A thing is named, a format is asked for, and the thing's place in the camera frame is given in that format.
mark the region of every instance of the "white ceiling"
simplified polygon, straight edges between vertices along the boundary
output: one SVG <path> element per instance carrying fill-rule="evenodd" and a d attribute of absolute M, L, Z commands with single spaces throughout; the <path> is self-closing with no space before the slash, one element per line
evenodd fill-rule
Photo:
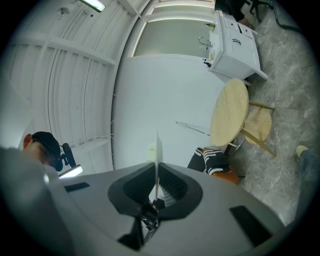
<path fill-rule="evenodd" d="M 69 143 L 83 174 L 113 170 L 115 79 L 127 38 L 149 2 L 100 1 L 106 6 L 101 13 L 80 1 L 40 2 L 2 59 L 3 75 L 32 109 L 24 134 L 48 131 L 61 145 Z M 61 7 L 70 13 L 59 16 Z"/>

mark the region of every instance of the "white cabinet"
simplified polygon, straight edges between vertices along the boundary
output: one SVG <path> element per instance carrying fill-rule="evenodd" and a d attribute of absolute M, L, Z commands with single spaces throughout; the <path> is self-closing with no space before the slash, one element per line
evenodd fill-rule
<path fill-rule="evenodd" d="M 234 20 L 219 16 L 215 31 L 222 38 L 221 44 L 213 47 L 210 71 L 230 78 L 245 79 L 254 73 L 262 78 L 268 76 L 261 71 L 258 50 L 252 31 Z"/>
<path fill-rule="evenodd" d="M 254 40 L 229 28 L 227 28 L 226 31 L 228 35 L 228 47 L 225 49 L 226 53 L 244 64 L 256 67 L 259 59 L 256 59 L 256 44 Z"/>

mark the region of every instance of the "shoe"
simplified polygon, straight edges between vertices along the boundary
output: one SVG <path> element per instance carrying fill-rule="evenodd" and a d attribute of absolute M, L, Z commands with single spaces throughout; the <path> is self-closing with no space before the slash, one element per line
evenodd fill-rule
<path fill-rule="evenodd" d="M 307 148 L 306 146 L 301 146 L 301 145 L 297 146 L 295 151 L 296 151 L 298 158 L 300 158 L 303 151 L 308 150 L 308 149 L 309 148 Z"/>

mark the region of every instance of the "faucet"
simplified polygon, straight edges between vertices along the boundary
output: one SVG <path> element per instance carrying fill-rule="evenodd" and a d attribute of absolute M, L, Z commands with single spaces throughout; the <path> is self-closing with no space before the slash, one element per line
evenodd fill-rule
<path fill-rule="evenodd" d="M 211 43 L 209 40 L 207 40 L 209 43 L 203 43 L 203 42 L 200 41 L 201 38 L 203 38 L 203 36 L 200 36 L 200 37 L 198 38 L 198 42 L 199 42 L 200 44 L 202 44 L 202 45 L 204 45 L 204 46 L 207 46 L 207 47 L 212 47 L 212 43 Z"/>

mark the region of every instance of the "drawer handle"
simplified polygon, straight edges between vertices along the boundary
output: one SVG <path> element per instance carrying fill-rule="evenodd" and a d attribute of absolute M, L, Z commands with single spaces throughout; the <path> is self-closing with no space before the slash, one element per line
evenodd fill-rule
<path fill-rule="evenodd" d="M 241 45 L 241 42 L 240 42 L 238 39 L 233 38 L 233 39 L 232 39 L 232 42 L 238 43 L 239 45 Z"/>

